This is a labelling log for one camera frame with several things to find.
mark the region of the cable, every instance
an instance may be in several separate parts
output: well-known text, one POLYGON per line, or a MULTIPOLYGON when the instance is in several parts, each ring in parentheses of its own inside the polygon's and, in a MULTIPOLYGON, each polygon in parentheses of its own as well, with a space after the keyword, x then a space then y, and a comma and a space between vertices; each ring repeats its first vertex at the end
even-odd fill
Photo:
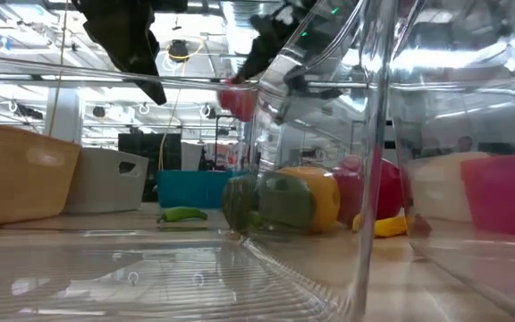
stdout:
MULTIPOLYGON (((67 33, 67 12, 69 11, 69 0, 64 1, 64 14, 63 14, 63 39, 61 40, 61 56, 59 64, 63 66, 64 56, 64 39, 67 33)), ((53 126, 55 125, 55 116, 57 109, 57 102, 59 101, 59 91, 61 90, 61 81, 63 80, 63 70, 59 71, 59 79, 57 80, 57 90, 55 92, 55 102, 53 103, 53 110, 51 111, 51 123, 49 124, 49 136, 53 133, 53 126)))
MULTIPOLYGON (((186 72, 186 63, 182 66, 182 77, 184 77, 184 73, 186 72)), ((176 113, 176 107, 178 106, 178 100, 180 99, 180 93, 182 93, 182 88, 178 89, 178 94, 176 94, 176 101, 174 101, 174 108, 172 109, 172 114, 170 115, 170 121, 168 121, 168 126, 166 126, 165 134, 162 136, 162 141, 160 142, 160 149, 158 150, 158 170, 162 171, 162 157, 164 152, 164 145, 166 142, 166 136, 168 135, 168 131, 170 131, 170 126, 172 125, 172 119, 174 118, 174 114, 176 113)))

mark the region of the black cabinet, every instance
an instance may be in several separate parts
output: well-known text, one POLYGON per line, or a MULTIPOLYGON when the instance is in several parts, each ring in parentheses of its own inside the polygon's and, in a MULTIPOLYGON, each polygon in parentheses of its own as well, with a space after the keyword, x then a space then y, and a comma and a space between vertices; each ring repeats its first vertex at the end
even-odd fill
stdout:
MULTIPOLYGON (((156 173, 158 172, 158 151, 164 134, 119 134, 118 150, 148 158, 147 180, 142 194, 143 202, 156 202, 158 195, 154 191, 156 173)), ((181 170, 182 149, 181 134, 167 134, 163 153, 165 170, 181 170)))

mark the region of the white plastic basket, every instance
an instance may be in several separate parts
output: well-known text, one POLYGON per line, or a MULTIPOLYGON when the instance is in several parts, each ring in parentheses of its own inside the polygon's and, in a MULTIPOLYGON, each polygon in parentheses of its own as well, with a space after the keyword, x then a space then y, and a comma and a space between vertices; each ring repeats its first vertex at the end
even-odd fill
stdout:
POLYGON ((105 213, 140 207, 148 159, 102 148, 84 148, 72 180, 66 213, 105 213))

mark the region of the plastic fruit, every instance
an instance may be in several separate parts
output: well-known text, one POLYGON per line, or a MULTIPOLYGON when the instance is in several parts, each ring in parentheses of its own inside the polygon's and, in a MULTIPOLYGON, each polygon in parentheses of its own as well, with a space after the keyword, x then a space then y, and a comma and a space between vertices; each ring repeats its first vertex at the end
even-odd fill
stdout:
POLYGON ((306 232, 315 217, 315 196, 308 182, 297 176, 264 173, 257 187, 259 214, 267 221, 306 232))
POLYGON ((251 121, 258 101, 257 92, 248 89, 236 89, 230 80, 227 80, 226 84, 231 85, 232 88, 218 92, 220 106, 238 116, 238 119, 242 122, 251 121))
MULTIPOLYGON (((363 215, 355 216, 353 230, 358 232, 363 224, 363 215)), ((407 222, 404 216, 381 219, 375 222, 375 237, 387 238, 407 233, 407 222)))
POLYGON ((311 232, 327 232, 337 221, 340 206, 340 194, 337 181, 324 169, 313 166, 286 167, 278 170, 280 174, 288 174, 305 180, 315 200, 315 217, 311 232))
POLYGON ((165 209, 157 222, 177 222, 185 219, 202 219, 207 220, 207 214, 198 208, 192 207, 174 207, 165 209))
MULTIPOLYGON (((341 193, 341 209, 339 221, 351 227, 354 216, 361 210, 363 196, 362 159, 357 156, 345 157, 340 166, 333 171, 339 183, 341 193)), ((376 219, 397 216, 402 207, 401 174, 390 161, 383 159, 376 219)))
POLYGON ((256 177, 246 174, 231 178, 224 187, 222 213, 233 230, 245 232, 248 229, 249 212, 258 209, 256 180, 256 177))
POLYGON ((353 217, 361 211, 363 200, 363 180, 360 174, 344 167, 336 167, 333 177, 339 186, 341 205, 338 220, 348 227, 353 224, 353 217))

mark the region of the orange toy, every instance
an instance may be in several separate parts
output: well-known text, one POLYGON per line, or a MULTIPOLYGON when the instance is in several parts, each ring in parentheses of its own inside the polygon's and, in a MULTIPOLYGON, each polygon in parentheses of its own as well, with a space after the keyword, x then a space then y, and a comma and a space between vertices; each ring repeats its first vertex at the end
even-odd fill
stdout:
POLYGON ((333 175, 313 166, 286 167, 277 172, 301 178, 308 184, 316 203, 312 232, 326 232, 333 228, 340 205, 339 186, 333 175))

